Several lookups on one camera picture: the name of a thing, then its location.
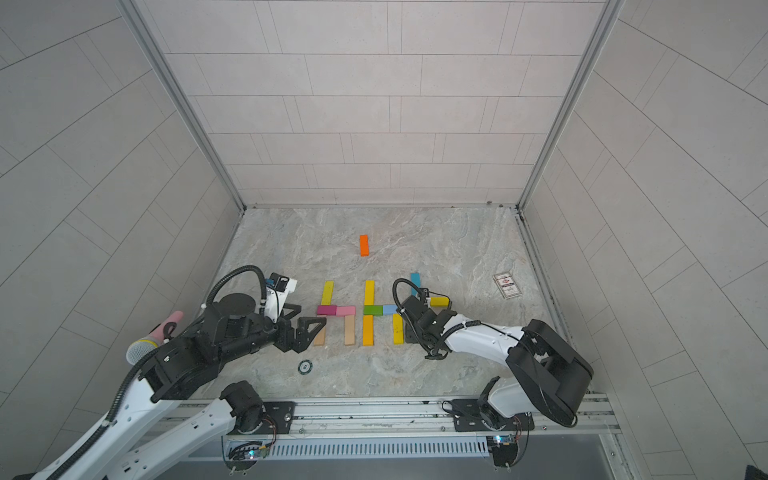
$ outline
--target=wall tile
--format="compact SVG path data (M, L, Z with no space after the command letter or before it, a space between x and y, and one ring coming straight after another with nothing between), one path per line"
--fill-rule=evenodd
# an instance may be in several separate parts
M678 58L644 112L739 199L768 179L768 105Z
M520 95L525 97L560 97L576 72L578 55L534 55L525 73Z
M465 187L469 165L424 165L400 166L400 187Z
M167 54L170 69L187 95L212 95L195 55L191 53Z
M648 275L683 246L616 160L608 161L589 195L640 276Z
M568 281L565 278L563 269L560 266L560 262L555 262L548 271L548 275L551 281L551 285L556 292L558 304L562 309L565 321L568 322L568 328L571 332L571 336L575 341L574 348L584 357L588 362L593 362L600 356L597 348L594 345L592 335L589 334L589 329L584 321L584 317L581 315L581 311L576 303L571 288L568 285Z
M4 470L12 474L35 470L45 450L29 446L53 442L106 352L67 330L56 332L0 407ZM56 400L52 402L46 392L55 392Z
M697 478L743 475L750 456L698 373L657 385L654 393ZM715 438L707 436L712 429Z
M696 372L696 367L685 352L676 353L643 369L645 378L650 386L668 382L692 372Z
M696 257L683 247L643 278L651 293L696 263Z
M74 122L48 146L95 187L163 119L147 89L136 81Z
M67 417L67 421L64 422L64 425L61 428L70 432L86 433L103 416L103 413L72 409L69 417Z
M583 249L605 225L603 216L567 164L552 187L555 200Z
M402 53L496 55L507 11L504 3L402 5Z
M273 164L343 164L337 134L263 134Z
M112 94L74 41L4 68L0 90L0 145L17 159Z
M334 190L339 205L412 204L412 188L337 188Z
M301 165L233 165L243 188L309 188Z
M402 2L387 2L387 53L402 53Z
M173 241L154 217L144 214L75 309L120 330Z
M683 350L674 331L613 237L589 261L640 367Z
M143 141L78 209L121 242L172 175L152 145Z
M88 32L88 37L123 85L151 69L125 20L119 18L94 28Z
M434 134L353 134L357 164L430 164Z
M13 390L108 259L62 223L0 286L8 318L29 319L0 326L2 351L14 360L0 371L0 390Z
M648 453L644 457L653 475L692 475L694 473L682 450Z
M624 22L616 22L609 40L594 70L634 101L667 48Z
M118 336L118 333L113 329L108 329L99 322L95 322L74 310L67 316L64 323L61 324L61 328L77 333L79 336L83 336L107 348L112 345L112 342Z
M563 227L552 242L552 246L558 255L565 278L568 279L568 284L571 286L571 291L576 297L576 303L579 305L581 314L585 321L589 321L608 305L608 301L600 290L600 285L594 278L587 259L581 253L576 238L568 225Z
M654 298L741 441L764 441L768 416L760 406L768 383L756 379L768 369L768 350L752 329L701 265L662 286ZM742 352L750 352L749 362Z
M10 0L2 10L0 28L27 56L120 16L98 0Z
M149 0L170 53L267 53L252 2Z
M97 247L101 248L110 255L118 249L120 245L114 238L109 236L109 233L103 231L96 223L86 217L80 210L75 208L65 218L69 226L82 233L82 235L95 243Z
M387 53L385 2L270 2L283 53Z
M603 144L575 112L568 119L560 139L560 152L582 182L586 179L600 154Z
M147 208L147 212L149 212L155 220L160 222L160 225L162 225L168 233L174 237L179 234L181 228L170 219L168 214L165 213L165 210L163 210L157 202L152 202L149 208Z
M757 267L723 288L723 293L750 324L763 343L768 343L768 263Z
M315 95L418 95L422 59L415 55L307 55L306 67Z
M327 188L287 188L259 190L261 204L264 205L333 205L336 197L333 189Z
M214 226L199 208L192 210L173 245L157 268L157 275L181 291Z
M560 107L559 97L499 98L491 132L495 134L546 134Z
M416 188L415 204L484 204L487 188Z
M765 224L661 130L627 172L718 285L768 260Z
M480 166L478 188L524 188L531 174L531 165L490 165Z
M595 73L589 77L576 111L622 167L654 129L642 112Z
M530 60L525 55L425 55L421 94L517 95Z
M403 97L404 132L476 132L482 122L483 97Z
M765 34L767 15L760 0L654 2L639 29L728 78Z
M0 224L13 226L0 229L0 279L8 278L90 190L48 147L0 177Z
M73 40L74 43L78 44L78 47L80 47L85 56L88 57L91 65L93 65L109 89L112 90L113 93L120 91L120 89L123 88L123 84L120 82L120 80L118 80L118 77L114 74L112 67L109 66L107 61L104 59L104 56L101 55L101 52L99 52L98 48L96 48L94 42L90 37L88 37L88 33L78 35L77 37L73 38Z
M304 131L388 132L387 97L296 97Z
M488 195L485 196L485 202L494 204L516 205L523 194L522 188L489 188Z
M315 165L319 188L387 188L389 165Z
M214 95L309 95L303 55L195 55Z
M520 134L448 134L444 164L511 164L518 153Z
M530 3L523 8L513 55L582 55L602 5Z
M250 134L210 134L209 137L225 165L265 163Z
M210 124L212 133L249 134L293 131L282 97L196 97L196 99Z
M89 412L106 412L112 403L123 378L131 369L125 361L125 351L134 341L147 335L157 324L168 318L173 303L169 302L151 287L147 288L139 298L134 300L136 307L125 322L104 360L98 366L96 373L88 383L82 397L77 401L77 408Z
M195 282L195 284L203 289L204 292L207 292L210 289L214 274L219 267L219 261L225 249L229 247L230 238L232 237L234 228L239 219L240 212L237 211L234 203L230 201L224 209L224 212L221 214L219 221L214 226L214 231L211 232L210 237L208 237L208 241L205 243L203 251L200 252L200 256L197 258L197 262L194 264L194 268L190 274L190 280ZM172 301L175 302L178 297L177 293Z
M678 450L680 445L664 418L654 392L645 381L618 322L597 332L594 342L640 450L643 453Z

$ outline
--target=yellow wooden block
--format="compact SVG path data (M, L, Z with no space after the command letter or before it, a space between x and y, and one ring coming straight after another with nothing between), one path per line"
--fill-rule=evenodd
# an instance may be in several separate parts
M402 345L402 317L397 313L392 314L392 338L395 345Z
M363 305L373 305L373 288L376 286L376 282L373 280L366 280L366 298Z
M430 296L429 304L431 306L448 306L447 296Z
M327 280L326 285L323 287L323 299L320 300L320 305L330 305L333 298L333 280Z
M373 315L362 316L362 346L373 346Z

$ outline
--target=orange wooden block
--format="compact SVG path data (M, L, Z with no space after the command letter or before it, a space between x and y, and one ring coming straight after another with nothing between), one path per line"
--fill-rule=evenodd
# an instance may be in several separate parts
M368 235L360 235L360 256L368 256Z

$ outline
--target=magenta wooden block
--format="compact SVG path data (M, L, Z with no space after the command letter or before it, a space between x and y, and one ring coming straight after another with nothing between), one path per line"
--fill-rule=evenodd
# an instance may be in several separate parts
M354 306L338 306L336 308L336 316L347 316L347 315L354 315L354 314L355 314Z
M336 316L336 305L319 305L317 307L317 314Z

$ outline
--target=marble table surface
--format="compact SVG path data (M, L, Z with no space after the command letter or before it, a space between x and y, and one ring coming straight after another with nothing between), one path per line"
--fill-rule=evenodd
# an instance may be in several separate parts
M370 255L359 255L359 236ZM421 274L422 286L449 295L453 309L472 319L522 326L551 323L528 254L508 208L306 208L251 209L217 278L254 264L265 276L298 280L289 303L314 316L326 280L335 282L333 304L357 307L356 345L344 345L344 319L330 317L325 346L282 353L268 346L229 363L194 398L212 399L232 382L248 380L264 398L333 396L450 396L479 394L506 366L466 353L424 359L419 345L394 345L392 317L374 317L374 346L362 346L365 280L376 281L376 305L391 304L392 281ZM492 276L511 271L522 295L504 300ZM402 286L401 300L409 289ZM258 300L255 275L244 273L220 293L245 292ZM300 375L302 359L312 372Z

